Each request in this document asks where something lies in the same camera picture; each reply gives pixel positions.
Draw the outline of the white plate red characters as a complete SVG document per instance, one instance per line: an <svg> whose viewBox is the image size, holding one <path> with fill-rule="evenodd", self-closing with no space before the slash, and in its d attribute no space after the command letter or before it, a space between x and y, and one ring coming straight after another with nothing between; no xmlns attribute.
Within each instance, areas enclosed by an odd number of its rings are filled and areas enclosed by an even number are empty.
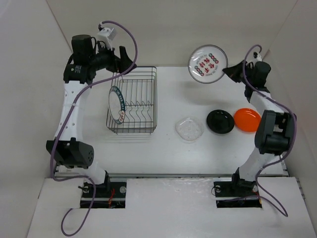
<svg viewBox="0 0 317 238"><path fill-rule="evenodd" d="M224 76L223 69L228 67L228 58L220 47L203 45L191 53L187 67L195 81L212 84Z"/></svg>

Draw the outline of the green rimmed white plate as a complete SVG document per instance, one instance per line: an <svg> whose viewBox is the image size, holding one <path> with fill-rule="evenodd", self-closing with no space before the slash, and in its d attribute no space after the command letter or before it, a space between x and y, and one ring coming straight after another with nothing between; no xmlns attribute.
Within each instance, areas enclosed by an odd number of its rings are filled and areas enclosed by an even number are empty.
<svg viewBox="0 0 317 238"><path fill-rule="evenodd" d="M108 109L116 124L122 124L126 116L126 105L123 95L117 86L111 86L108 94Z"/></svg>

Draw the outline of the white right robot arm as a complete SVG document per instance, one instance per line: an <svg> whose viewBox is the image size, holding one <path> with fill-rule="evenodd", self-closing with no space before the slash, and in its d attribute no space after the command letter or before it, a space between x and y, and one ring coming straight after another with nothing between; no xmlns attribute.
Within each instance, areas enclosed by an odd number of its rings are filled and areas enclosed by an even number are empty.
<svg viewBox="0 0 317 238"><path fill-rule="evenodd" d="M270 71L270 65L263 61L242 61L223 69L232 81L245 85L245 97L262 115L255 134L255 148L229 183L230 192L234 195L241 195L247 188L252 189L258 173L266 165L273 164L276 156L289 151L294 139L296 117L282 110L282 105L271 98L265 86Z"/></svg>

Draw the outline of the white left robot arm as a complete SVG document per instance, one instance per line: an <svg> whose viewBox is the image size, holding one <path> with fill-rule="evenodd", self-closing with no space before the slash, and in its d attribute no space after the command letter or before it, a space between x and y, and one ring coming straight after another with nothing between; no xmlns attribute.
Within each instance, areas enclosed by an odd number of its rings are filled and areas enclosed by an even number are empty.
<svg viewBox="0 0 317 238"><path fill-rule="evenodd" d="M51 156L50 174L58 181L54 175L55 164L74 170L73 178L86 179L94 184L95 193L104 197L111 189L105 181L106 171L94 159L93 146L82 141L86 101L91 88L98 84L94 78L99 70L122 76L136 67L136 60L130 59L124 46L119 48L117 57L108 43L89 35L72 37L71 45L73 53L63 73L64 99L59 126L54 139L46 142Z"/></svg>

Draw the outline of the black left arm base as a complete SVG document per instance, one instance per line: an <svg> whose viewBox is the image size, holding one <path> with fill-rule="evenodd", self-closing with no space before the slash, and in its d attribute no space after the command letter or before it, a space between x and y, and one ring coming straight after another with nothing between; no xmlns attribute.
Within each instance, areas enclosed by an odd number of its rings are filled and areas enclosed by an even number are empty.
<svg viewBox="0 0 317 238"><path fill-rule="evenodd" d="M126 182L109 181L96 185L96 195L92 208L123 209L126 205ZM93 185L84 182L79 186L82 190L80 208L89 208L93 197Z"/></svg>

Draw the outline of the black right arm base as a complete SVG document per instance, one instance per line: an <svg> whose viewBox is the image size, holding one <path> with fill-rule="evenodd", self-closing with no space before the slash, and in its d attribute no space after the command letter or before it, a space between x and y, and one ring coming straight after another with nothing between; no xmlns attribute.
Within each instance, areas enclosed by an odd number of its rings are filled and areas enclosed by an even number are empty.
<svg viewBox="0 0 317 238"><path fill-rule="evenodd" d="M239 186L231 178L216 178L211 192L217 208L262 208L257 186Z"/></svg>

